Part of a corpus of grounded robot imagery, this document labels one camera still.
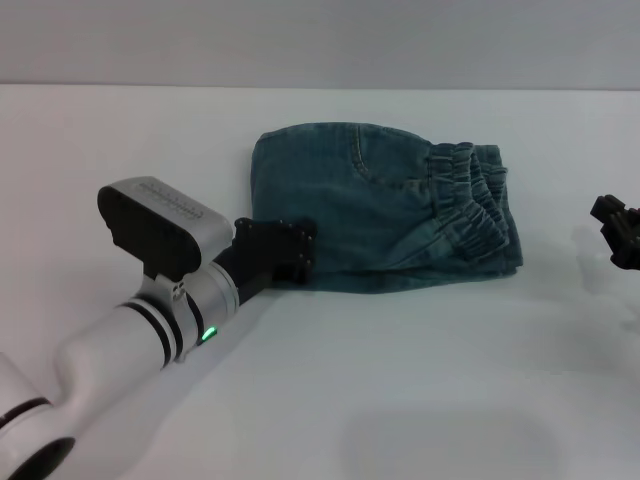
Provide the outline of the blue denim shorts with basketball print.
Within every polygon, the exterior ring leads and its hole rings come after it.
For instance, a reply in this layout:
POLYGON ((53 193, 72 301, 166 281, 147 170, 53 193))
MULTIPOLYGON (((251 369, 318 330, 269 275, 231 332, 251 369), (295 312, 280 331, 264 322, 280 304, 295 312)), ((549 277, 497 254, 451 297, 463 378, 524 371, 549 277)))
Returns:
POLYGON ((313 220, 314 290, 389 293, 514 275, 523 254, 495 145, 395 128, 310 123, 263 134, 257 220, 313 220))

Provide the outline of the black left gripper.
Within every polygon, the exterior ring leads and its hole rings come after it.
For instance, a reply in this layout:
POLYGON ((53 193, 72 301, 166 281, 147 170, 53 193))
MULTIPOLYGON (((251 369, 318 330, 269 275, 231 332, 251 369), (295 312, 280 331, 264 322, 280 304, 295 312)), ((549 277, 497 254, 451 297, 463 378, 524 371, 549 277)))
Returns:
POLYGON ((289 223, 240 218, 230 247, 217 256, 241 304, 272 285, 306 285, 315 266, 317 225, 309 218, 289 223))

